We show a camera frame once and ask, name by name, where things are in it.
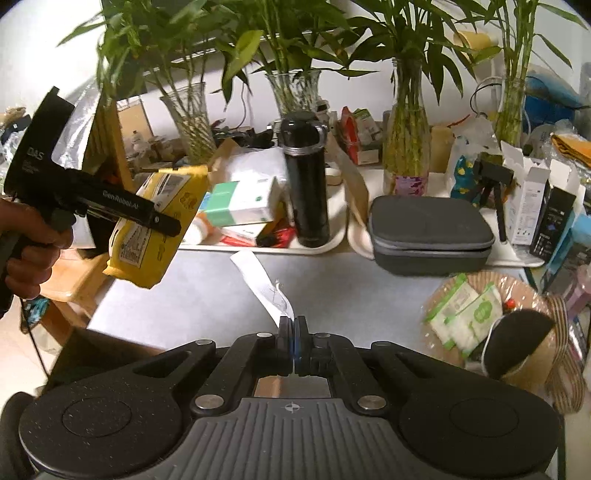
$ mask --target bamboo plant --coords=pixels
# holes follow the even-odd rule
[[[116,99],[142,93],[144,83],[156,86],[173,112],[192,163],[206,161],[215,148],[205,105],[197,91],[202,85],[194,83],[195,77],[203,82],[207,56],[199,65],[192,54],[210,32],[227,22],[225,12],[215,7],[204,9],[205,3],[190,1],[171,15],[151,0],[109,0],[103,11],[60,42],[104,28],[97,46],[99,87],[107,98]],[[175,83],[179,75],[187,80],[185,92]]]
[[[214,0],[231,12],[232,22],[218,36],[216,46],[225,57],[223,90],[232,94],[234,77],[248,84],[244,68],[257,64],[271,82],[281,114],[316,105],[315,70],[334,70],[345,76],[363,75],[343,69],[348,56],[338,44],[332,52],[331,31],[348,30],[343,13],[327,0]],[[312,60],[335,63],[335,68],[312,68]]]
[[[463,94],[459,69],[449,54],[454,55],[471,72],[472,63],[496,55],[499,47],[489,47],[473,56],[466,46],[456,46],[444,34],[444,26],[457,32],[454,18],[437,7],[432,0],[353,0],[371,18],[354,17],[349,25],[358,38],[367,31],[371,36],[357,45],[349,58],[349,66],[356,60],[382,61],[394,59],[392,81],[395,83],[394,107],[389,119],[384,153],[387,172],[392,174],[385,193],[392,193],[396,178],[420,181],[428,173],[430,139],[427,115],[423,106],[421,83],[423,74],[433,85],[437,101],[443,89],[447,70],[458,91]],[[484,7],[473,0],[456,0],[469,18],[484,15]]]
[[[501,109],[495,124],[495,134],[499,142],[505,141],[516,147],[520,146],[525,80],[534,39],[536,37],[542,39],[553,54],[572,68],[570,60],[547,37],[535,32],[535,15],[538,7],[587,28],[576,15],[539,0],[513,0],[512,5],[507,0],[492,0],[485,15],[473,15],[464,20],[491,22],[501,31],[505,78]]]

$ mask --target crosshair logo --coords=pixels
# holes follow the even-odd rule
[[[297,403],[288,403],[285,407],[283,407],[284,409],[286,409],[289,413],[295,413],[296,411],[298,411],[301,407],[297,404]]]

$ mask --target yellow label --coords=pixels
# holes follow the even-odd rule
[[[109,240],[111,258],[103,273],[129,280],[142,288],[152,288],[159,283],[208,187],[206,166],[164,169],[152,174],[138,190],[138,195],[154,202],[160,213],[178,219],[181,232],[169,237],[131,220],[120,219]]]

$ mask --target black thermos bottle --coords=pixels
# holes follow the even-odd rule
[[[321,247],[330,239],[324,172],[326,127],[312,112],[293,112],[282,120],[278,137],[287,165],[297,239],[304,247]]]

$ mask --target glass vase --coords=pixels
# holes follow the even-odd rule
[[[514,147],[521,146],[523,132],[523,107],[525,104],[525,81],[513,79],[503,81],[503,94],[499,116],[495,122],[496,139]]]
[[[282,117],[290,112],[316,112],[320,72],[321,70],[267,73]]]
[[[205,83],[191,83],[160,97],[181,136],[191,165],[206,164],[216,149],[212,128],[207,117]]]
[[[394,106],[384,138],[385,195],[425,195],[431,160],[431,132],[423,104],[419,61],[392,61]]]

